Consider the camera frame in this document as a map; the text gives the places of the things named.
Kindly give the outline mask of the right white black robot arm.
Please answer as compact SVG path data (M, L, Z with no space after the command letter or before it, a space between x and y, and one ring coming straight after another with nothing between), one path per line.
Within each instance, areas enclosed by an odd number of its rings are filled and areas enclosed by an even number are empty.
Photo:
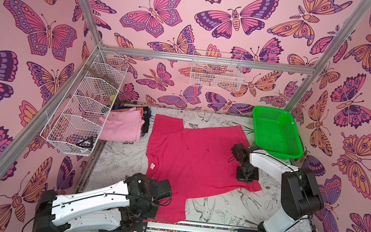
M280 206L257 229L238 229L237 232L287 232L301 219L313 216L324 207L315 174L309 168L298 168L279 160L258 146L235 144L231 152L239 162L236 177L245 183L257 182L263 171L281 185Z

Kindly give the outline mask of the magenta t-shirt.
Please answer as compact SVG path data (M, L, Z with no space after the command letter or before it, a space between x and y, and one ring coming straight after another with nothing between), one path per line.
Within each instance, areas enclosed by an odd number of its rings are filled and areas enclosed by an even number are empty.
M177 223L186 219L188 199L222 195L238 188L262 190L256 181L239 182L237 164L231 161L236 144L249 147L240 126L187 129L182 119L156 115L148 140L147 176L168 180L172 191L169 206L159 208L156 221Z

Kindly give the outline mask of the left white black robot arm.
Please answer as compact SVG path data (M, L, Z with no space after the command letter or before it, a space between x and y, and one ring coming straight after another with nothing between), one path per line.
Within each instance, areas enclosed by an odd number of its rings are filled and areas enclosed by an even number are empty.
M146 222L171 201L169 181L137 173L84 193L45 191L30 222L32 232L145 232Z

